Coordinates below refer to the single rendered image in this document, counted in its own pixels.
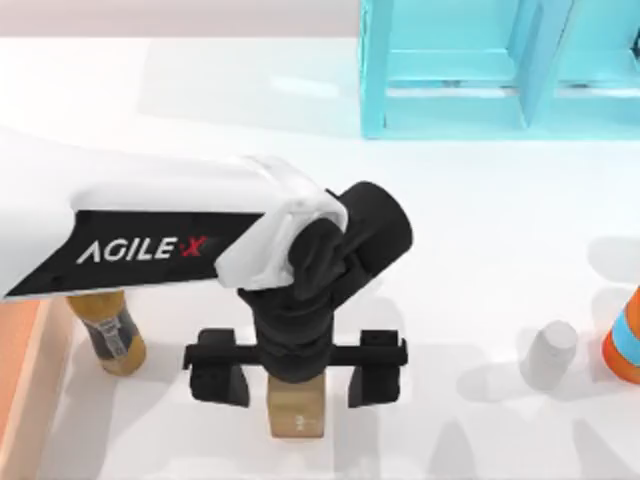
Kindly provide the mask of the tan cardboard box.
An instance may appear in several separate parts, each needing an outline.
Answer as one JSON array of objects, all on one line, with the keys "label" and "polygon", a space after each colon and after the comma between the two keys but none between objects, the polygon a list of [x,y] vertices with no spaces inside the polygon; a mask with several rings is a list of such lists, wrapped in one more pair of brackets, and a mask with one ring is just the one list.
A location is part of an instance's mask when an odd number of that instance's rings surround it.
[{"label": "tan cardboard box", "polygon": [[319,439],[325,434],[326,375],[287,383],[269,375],[267,413],[276,439]]}]

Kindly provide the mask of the yellow bottle with dark label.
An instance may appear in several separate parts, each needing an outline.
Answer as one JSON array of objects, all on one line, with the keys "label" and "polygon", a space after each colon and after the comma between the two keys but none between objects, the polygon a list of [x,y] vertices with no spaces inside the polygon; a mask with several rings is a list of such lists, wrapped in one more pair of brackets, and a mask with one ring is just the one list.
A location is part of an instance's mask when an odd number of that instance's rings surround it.
[{"label": "yellow bottle with dark label", "polygon": [[146,344],[132,319],[123,291],[67,296],[84,325],[101,367],[109,374],[134,374],[146,359]]}]

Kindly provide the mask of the white bottle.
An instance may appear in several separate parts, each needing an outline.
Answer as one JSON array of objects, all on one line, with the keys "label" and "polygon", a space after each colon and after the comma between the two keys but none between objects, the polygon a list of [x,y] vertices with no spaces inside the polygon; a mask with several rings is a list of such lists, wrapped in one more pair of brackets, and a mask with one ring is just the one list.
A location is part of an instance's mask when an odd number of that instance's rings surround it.
[{"label": "white bottle", "polygon": [[553,320],[537,330],[520,362],[526,383],[538,391],[556,389],[573,363],[578,340],[575,328],[563,320]]}]

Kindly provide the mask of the shallow salmon-coloured box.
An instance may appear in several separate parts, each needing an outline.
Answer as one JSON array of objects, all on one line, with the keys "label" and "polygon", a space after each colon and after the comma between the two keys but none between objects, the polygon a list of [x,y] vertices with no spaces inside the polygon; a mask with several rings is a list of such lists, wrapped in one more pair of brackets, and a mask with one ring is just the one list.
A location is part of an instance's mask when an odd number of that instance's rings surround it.
[{"label": "shallow salmon-coloured box", "polygon": [[61,299],[0,304],[0,480],[37,480],[72,333]]}]

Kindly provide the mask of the orange bottle with blue stripes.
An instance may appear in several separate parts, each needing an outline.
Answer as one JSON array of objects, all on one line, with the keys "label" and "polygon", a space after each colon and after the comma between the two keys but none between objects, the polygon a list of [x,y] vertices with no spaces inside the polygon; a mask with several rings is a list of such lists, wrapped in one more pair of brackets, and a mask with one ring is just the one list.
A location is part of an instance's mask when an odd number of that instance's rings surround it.
[{"label": "orange bottle with blue stripes", "polygon": [[613,322],[602,342],[601,353],[615,376],[640,385],[640,287]]}]

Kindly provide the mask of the light blue rack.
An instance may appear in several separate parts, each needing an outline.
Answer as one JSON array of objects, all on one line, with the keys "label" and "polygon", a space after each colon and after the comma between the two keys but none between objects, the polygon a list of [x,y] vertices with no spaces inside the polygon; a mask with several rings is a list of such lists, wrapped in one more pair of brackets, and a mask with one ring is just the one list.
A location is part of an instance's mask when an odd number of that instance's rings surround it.
[{"label": "light blue rack", "polygon": [[640,0],[360,0],[369,139],[640,141]]}]

